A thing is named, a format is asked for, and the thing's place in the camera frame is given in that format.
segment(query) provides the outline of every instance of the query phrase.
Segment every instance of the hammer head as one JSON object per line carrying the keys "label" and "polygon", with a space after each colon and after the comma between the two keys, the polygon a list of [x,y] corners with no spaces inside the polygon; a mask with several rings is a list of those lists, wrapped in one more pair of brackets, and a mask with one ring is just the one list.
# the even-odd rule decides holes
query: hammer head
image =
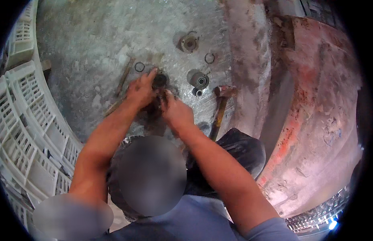
{"label": "hammer head", "polygon": [[219,85],[214,88],[214,93],[217,97],[231,98],[237,94],[237,87],[233,85]]}

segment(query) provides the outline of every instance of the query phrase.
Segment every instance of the right hand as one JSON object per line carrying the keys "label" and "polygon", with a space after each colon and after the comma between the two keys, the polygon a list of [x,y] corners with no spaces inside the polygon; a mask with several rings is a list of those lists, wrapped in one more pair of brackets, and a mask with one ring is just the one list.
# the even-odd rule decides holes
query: right hand
{"label": "right hand", "polygon": [[194,126],[193,110],[167,89],[165,96],[166,100],[161,99],[162,116],[171,130],[179,136],[180,132]]}

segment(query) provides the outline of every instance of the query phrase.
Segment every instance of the hand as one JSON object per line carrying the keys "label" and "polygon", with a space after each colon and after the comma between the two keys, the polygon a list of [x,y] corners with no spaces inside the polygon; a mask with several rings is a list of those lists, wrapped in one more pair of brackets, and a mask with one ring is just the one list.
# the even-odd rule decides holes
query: hand
{"label": "hand", "polygon": [[161,98],[161,111],[165,122],[171,130],[179,136],[180,132],[187,131],[194,126],[193,110],[174,95],[165,90],[165,97]]}
{"label": "hand", "polygon": [[138,109],[150,104],[157,94],[152,89],[156,74],[157,68],[153,68],[149,75],[145,73],[140,78],[132,81],[126,91],[126,100],[136,104]]}

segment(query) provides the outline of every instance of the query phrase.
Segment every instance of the hammer handle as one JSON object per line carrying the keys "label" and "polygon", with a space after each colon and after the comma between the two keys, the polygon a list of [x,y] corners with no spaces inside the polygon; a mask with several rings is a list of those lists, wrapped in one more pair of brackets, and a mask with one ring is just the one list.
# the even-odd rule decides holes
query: hammer handle
{"label": "hammer handle", "polygon": [[220,97],[220,106],[218,108],[218,113],[216,116],[216,119],[214,120],[213,126],[212,126],[212,131],[210,134],[210,138],[212,141],[216,141],[218,131],[220,130],[221,122],[224,117],[224,112],[225,112],[225,107],[227,106],[227,97]]}

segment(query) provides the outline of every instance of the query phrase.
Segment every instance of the person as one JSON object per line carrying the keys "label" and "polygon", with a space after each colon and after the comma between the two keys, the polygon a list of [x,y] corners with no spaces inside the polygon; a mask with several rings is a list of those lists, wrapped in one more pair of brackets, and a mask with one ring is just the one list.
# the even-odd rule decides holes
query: person
{"label": "person", "polygon": [[163,215],[142,217],[128,210],[118,184],[111,181],[111,159],[137,113],[156,97],[156,71],[130,83],[122,104],[93,131],[78,157],[69,193],[83,202],[107,203],[109,190],[113,202],[134,221],[94,240],[298,240],[252,177],[252,166],[265,162],[260,142],[237,129],[213,142],[194,124],[193,110],[170,91],[161,99],[162,117],[195,160],[187,171],[185,195]]}

